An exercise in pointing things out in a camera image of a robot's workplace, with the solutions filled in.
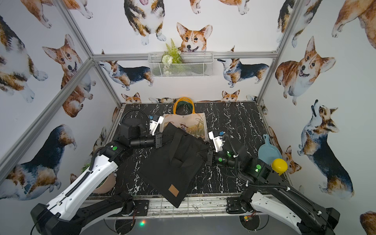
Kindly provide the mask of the cream tote bag yellow handles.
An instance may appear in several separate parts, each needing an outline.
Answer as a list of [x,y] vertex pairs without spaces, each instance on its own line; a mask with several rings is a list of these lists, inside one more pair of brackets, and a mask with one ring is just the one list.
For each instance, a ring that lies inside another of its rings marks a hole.
[[[192,111],[190,114],[179,115],[177,114],[177,108],[179,104],[185,102],[190,105]],[[195,105],[190,98],[182,97],[179,98],[173,106],[173,114],[164,114],[163,122],[160,125],[160,132],[167,127],[169,123],[173,124],[175,127],[182,129],[188,134],[193,135],[196,138],[202,138],[204,141],[209,141],[209,134],[207,129],[206,115],[205,113],[197,113],[195,111]]]

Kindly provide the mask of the black canvas tote bag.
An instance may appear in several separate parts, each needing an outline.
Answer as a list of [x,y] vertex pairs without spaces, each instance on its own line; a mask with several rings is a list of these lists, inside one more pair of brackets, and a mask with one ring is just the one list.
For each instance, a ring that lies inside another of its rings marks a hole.
[[179,208],[192,179],[206,163],[211,147],[171,123],[164,128],[162,137],[163,146],[147,157],[138,175]]

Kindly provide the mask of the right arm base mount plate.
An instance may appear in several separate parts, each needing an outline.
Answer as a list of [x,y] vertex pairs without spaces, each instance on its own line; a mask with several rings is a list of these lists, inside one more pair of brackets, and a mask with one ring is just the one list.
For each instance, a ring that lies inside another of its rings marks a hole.
[[245,202],[240,197],[227,197],[226,199],[226,213],[227,214],[252,214],[261,213],[255,210],[251,204]]

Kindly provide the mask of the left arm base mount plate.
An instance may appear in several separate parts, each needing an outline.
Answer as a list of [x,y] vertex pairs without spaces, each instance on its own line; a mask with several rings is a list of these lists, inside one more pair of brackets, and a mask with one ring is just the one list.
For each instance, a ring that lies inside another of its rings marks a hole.
[[149,209],[149,200],[134,200],[132,202],[131,216],[147,216]]

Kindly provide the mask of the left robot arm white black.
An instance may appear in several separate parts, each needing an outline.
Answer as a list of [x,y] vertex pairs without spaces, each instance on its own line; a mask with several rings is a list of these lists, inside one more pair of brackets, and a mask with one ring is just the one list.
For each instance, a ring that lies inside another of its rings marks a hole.
[[145,123],[138,118],[123,117],[118,123],[120,136],[94,152],[90,166],[78,179],[48,204],[38,204],[31,210],[33,229],[39,234],[79,235],[83,229],[113,214],[124,212],[135,216],[133,197],[126,192],[85,208],[82,204],[135,149],[162,147],[163,137],[157,128],[163,123],[163,117],[136,111],[145,117]]

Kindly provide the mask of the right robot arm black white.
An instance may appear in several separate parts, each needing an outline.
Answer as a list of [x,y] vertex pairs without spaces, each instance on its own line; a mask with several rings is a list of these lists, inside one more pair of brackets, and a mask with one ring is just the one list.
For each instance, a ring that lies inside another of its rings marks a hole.
[[212,131],[213,147],[206,151],[207,165],[232,170],[231,178],[244,183],[244,191],[227,207],[229,214],[263,212],[300,235],[333,235],[340,218],[334,208],[313,202],[272,166],[251,156],[244,146],[236,147],[225,132]]

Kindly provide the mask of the cream tote bag green handles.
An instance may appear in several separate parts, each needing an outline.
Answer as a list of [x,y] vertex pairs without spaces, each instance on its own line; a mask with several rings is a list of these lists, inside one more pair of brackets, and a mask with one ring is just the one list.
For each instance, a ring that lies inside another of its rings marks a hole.
[[193,113],[193,105],[187,101],[180,101],[176,106],[176,114],[189,115]]

